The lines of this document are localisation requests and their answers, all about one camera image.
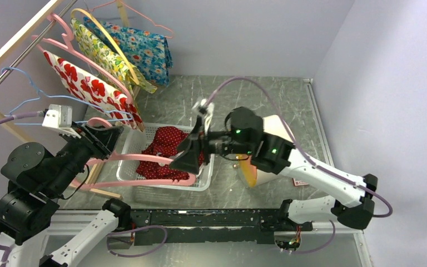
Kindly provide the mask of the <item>red polka dot skirt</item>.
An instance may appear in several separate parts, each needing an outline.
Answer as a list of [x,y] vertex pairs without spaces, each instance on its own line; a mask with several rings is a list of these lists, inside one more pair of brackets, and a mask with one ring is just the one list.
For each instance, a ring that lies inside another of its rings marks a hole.
[[[163,126],[155,131],[151,143],[141,151],[143,155],[175,159],[181,153],[178,146],[188,136],[187,132],[178,127]],[[190,186],[196,176],[188,172],[172,169],[164,162],[140,161],[136,174],[150,182],[150,185]]]

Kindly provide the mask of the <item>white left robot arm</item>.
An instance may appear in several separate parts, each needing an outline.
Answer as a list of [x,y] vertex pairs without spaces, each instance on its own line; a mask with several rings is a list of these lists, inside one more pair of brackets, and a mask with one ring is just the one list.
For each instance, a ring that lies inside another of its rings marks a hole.
[[0,199],[0,266],[76,266],[109,233],[132,225],[131,208],[107,200],[96,217],[69,242],[44,254],[47,229],[74,178],[89,168],[89,160],[107,160],[123,133],[121,126],[74,123],[74,136],[55,155],[28,142],[14,149],[2,167],[9,181]]

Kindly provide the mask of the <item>white red flower skirt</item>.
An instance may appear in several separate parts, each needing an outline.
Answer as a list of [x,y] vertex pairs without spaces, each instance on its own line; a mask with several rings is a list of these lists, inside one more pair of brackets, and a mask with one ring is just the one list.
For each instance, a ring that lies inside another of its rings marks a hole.
[[94,105],[99,112],[132,129],[144,127],[137,108],[128,103],[125,93],[49,51],[44,50],[43,55],[73,97]]

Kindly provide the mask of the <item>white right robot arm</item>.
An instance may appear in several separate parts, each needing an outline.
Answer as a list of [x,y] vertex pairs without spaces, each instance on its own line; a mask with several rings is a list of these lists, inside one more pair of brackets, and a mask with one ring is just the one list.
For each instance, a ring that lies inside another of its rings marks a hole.
[[327,197],[304,201],[285,200],[278,224],[292,230],[297,224],[336,219],[339,223],[364,230],[374,216],[378,179],[368,174],[356,176],[321,161],[307,159],[296,145],[281,136],[266,132],[265,120],[246,107],[232,110],[225,122],[226,131],[210,131],[203,116],[198,116],[189,135],[178,145],[180,154],[170,168],[198,174],[201,157],[204,163],[212,154],[222,157],[235,154],[246,180],[257,180],[260,174],[291,177],[325,192]]

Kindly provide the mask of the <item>pink plastic hanger front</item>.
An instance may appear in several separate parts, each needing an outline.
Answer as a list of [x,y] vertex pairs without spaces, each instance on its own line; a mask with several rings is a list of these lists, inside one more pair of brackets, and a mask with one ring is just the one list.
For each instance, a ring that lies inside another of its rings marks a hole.
[[[155,163],[162,163],[169,165],[173,159],[159,157],[154,155],[144,154],[118,154],[114,152],[108,160],[90,159],[87,165],[101,164],[108,161],[148,161]],[[131,181],[114,181],[114,182],[98,182],[95,184],[85,184],[79,182],[76,179],[71,181],[70,186],[78,187],[81,186],[82,190],[101,189],[106,187],[126,187],[126,186],[151,186],[151,185],[173,185],[173,186],[191,186],[196,181],[196,174],[189,173],[189,179],[187,180],[171,180],[171,179],[154,179],[154,180],[131,180]]]

